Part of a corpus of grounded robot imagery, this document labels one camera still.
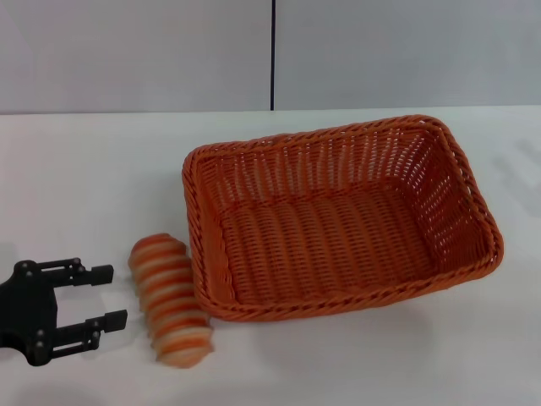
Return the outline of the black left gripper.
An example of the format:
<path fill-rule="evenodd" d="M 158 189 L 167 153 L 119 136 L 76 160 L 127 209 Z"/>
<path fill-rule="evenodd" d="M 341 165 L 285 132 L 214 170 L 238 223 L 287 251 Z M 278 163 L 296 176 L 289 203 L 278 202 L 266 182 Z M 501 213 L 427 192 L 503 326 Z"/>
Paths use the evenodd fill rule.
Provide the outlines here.
<path fill-rule="evenodd" d="M 1 284 L 1 347 L 20 352 L 32 366 L 97 350 L 103 333 L 126 327 L 128 312 L 109 312 L 57 328 L 54 288 L 108 284 L 113 274 L 111 265 L 87 269 L 78 257 L 16 263 L 10 278 Z"/>

